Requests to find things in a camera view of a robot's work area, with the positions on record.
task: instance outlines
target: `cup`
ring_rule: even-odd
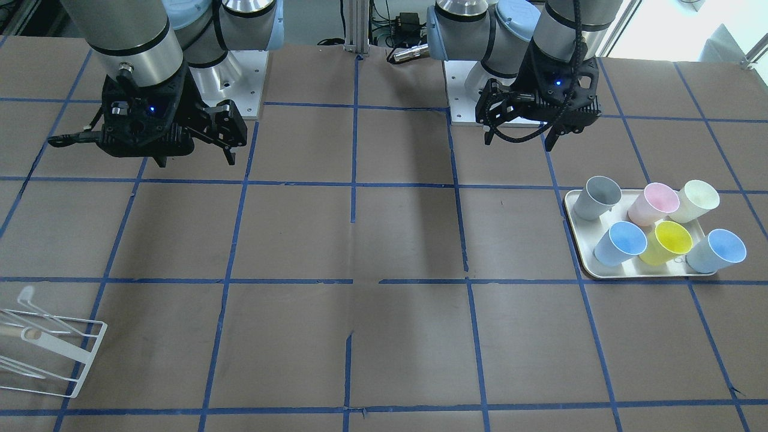
[[[594,256],[601,263],[613,267],[638,256],[645,251],[648,240],[637,225],[619,221],[605,231],[603,238],[594,247]]]
[[[646,264],[662,265],[687,254],[693,245],[694,240],[683,225],[662,221],[648,234],[648,247],[640,254],[640,259]]]
[[[619,200],[621,200],[619,185],[608,177],[596,175],[587,180],[587,184],[578,195],[574,212],[582,219],[593,221],[618,204]]]
[[[629,207],[627,216],[635,224],[646,227],[680,207],[677,192],[661,183],[650,183]]]
[[[746,246],[739,236],[721,228],[712,230],[688,252],[688,265],[699,273],[714,273],[744,261]]]
[[[715,188],[701,180],[688,181],[680,192],[680,208],[670,214],[670,219],[685,224],[720,205]]]

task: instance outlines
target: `pink cup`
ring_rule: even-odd
[[[680,197],[669,186],[650,183],[629,207],[627,216],[637,225],[646,227],[664,219],[680,207]]]

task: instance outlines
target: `white tray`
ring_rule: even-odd
[[[666,264],[653,266],[645,264],[640,258],[631,258],[616,267],[603,265],[594,257],[594,247],[600,239],[616,222],[629,221],[627,210],[634,202],[635,198],[642,192],[641,189],[622,189],[621,200],[618,204],[595,221],[587,221],[578,217],[573,212],[573,206],[578,199],[581,190],[569,191],[565,194],[563,202],[565,204],[565,214],[568,216],[568,223],[571,225],[571,233],[574,237],[576,252],[578,252],[579,261],[587,273],[598,279],[622,279],[629,277],[683,277],[683,276],[710,276],[713,273],[699,273],[691,268],[685,261],[686,256],[678,257]],[[694,245],[701,241],[705,235],[701,230],[699,221],[694,219],[687,224],[682,224],[688,230],[694,240]],[[652,227],[641,227],[645,234],[648,234]]]

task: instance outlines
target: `gray cup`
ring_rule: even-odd
[[[578,217],[593,221],[610,210],[621,200],[621,188],[615,181],[602,175],[587,180],[584,190],[578,195],[574,211]]]

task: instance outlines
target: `light blue joint cover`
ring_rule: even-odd
[[[283,0],[275,0],[275,22],[272,24],[270,42],[266,44],[266,50],[280,49],[286,40],[285,26],[283,25]]]
[[[211,0],[163,0],[163,6],[168,14],[170,26],[179,30],[203,16],[210,7],[210,2]]]
[[[541,13],[525,0],[498,0],[496,14],[502,24],[515,36],[530,42]]]
[[[448,52],[445,51],[445,44],[440,35],[440,24],[437,21],[435,6],[427,8],[427,43],[429,43],[429,57],[435,60],[448,60]]]

